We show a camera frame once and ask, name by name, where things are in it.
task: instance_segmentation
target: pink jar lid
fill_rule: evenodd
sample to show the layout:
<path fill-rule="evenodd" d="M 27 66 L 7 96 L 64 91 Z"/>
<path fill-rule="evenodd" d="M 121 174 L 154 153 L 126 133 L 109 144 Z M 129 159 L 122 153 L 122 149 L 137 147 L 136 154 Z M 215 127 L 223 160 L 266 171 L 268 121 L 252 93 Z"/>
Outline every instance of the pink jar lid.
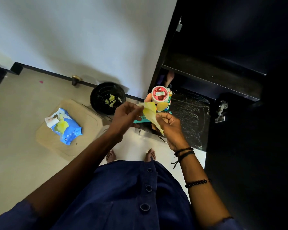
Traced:
<path fill-rule="evenodd" d="M 164 102 L 168 99 L 169 92 L 164 86 L 158 85 L 151 91 L 153 94 L 153 100 L 155 102 Z"/>

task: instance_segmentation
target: pocket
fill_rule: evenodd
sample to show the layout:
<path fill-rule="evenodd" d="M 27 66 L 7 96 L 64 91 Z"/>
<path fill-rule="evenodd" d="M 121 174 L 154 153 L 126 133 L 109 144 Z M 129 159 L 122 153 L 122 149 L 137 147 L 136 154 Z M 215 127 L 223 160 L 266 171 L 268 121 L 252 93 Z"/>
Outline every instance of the pocket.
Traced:
<path fill-rule="evenodd" d="M 76 211 L 67 210 L 54 224 L 54 229 L 103 229 L 113 202 L 89 203 Z"/>

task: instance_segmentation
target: black string bracelet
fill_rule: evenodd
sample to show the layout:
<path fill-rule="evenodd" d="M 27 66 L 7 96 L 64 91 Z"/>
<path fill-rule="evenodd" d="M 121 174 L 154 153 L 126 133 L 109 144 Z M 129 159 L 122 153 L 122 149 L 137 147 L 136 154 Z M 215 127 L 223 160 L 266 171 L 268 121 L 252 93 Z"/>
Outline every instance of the black string bracelet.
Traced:
<path fill-rule="evenodd" d="M 196 182 L 190 182 L 190 183 L 187 183 L 185 187 L 190 188 L 191 186 L 194 186 L 194 185 L 206 184 L 207 182 L 211 182 L 211 180 L 208 178 L 208 181 L 204 179 L 204 180 L 199 180 Z"/>
<path fill-rule="evenodd" d="M 183 155 L 181 155 L 181 156 L 178 156 L 178 153 L 180 153 L 180 152 L 182 152 L 182 151 L 186 151 L 186 150 L 191 150 L 191 151 L 189 151 L 189 152 L 187 152 L 187 153 L 185 153 L 185 154 L 183 154 Z M 174 163 L 171 162 L 171 164 L 174 165 L 173 169 L 175 169 L 176 165 L 177 165 L 178 163 L 180 163 L 181 160 L 184 159 L 186 156 L 188 156 L 188 155 L 190 155 L 190 154 L 194 154 L 194 155 L 195 155 L 195 153 L 193 152 L 193 150 L 194 150 L 194 149 L 193 149 L 192 147 L 190 147 L 190 148 L 181 149 L 181 150 L 177 151 L 176 153 L 174 153 L 174 154 L 175 154 L 175 157 L 177 157 L 178 160 L 177 160 L 176 162 L 174 162 Z"/>

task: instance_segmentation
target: person's left hand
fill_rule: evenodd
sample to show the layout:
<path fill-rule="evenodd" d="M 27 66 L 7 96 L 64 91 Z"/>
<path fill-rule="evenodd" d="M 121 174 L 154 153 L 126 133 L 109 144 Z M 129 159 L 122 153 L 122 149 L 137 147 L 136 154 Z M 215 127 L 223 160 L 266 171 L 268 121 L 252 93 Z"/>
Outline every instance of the person's left hand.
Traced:
<path fill-rule="evenodd" d="M 114 118 L 107 132 L 117 137 L 118 142 L 120 142 L 123 139 L 123 135 L 130 127 L 140 127 L 138 124 L 133 123 L 133 121 L 142 120 L 140 116 L 142 116 L 143 110 L 144 106 L 137 106 L 131 102 L 124 102 L 116 108 Z"/>

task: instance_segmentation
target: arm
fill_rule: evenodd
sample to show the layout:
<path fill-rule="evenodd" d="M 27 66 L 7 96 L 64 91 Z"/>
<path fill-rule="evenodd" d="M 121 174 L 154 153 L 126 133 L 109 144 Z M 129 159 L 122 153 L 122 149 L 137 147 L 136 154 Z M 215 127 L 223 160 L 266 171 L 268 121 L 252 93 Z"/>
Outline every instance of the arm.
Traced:
<path fill-rule="evenodd" d="M 183 136 L 179 119 L 169 113 L 158 113 L 156 119 L 167 137 L 169 147 L 173 151 L 176 152 L 190 147 Z M 183 151 L 179 155 L 181 156 L 187 152 Z M 181 161 L 180 166 L 186 183 L 203 179 L 208 180 L 195 155 L 186 156 Z M 231 216 L 210 182 L 192 186 L 188 188 L 188 192 L 192 208 L 202 227 L 213 226 L 224 218 Z"/>
<path fill-rule="evenodd" d="M 93 172 L 123 134 L 139 120 L 143 107 L 125 102 L 115 110 L 109 129 L 93 141 L 83 152 L 61 171 L 33 191 L 25 199 L 48 224 L 55 221 L 81 190 L 90 182 Z"/>

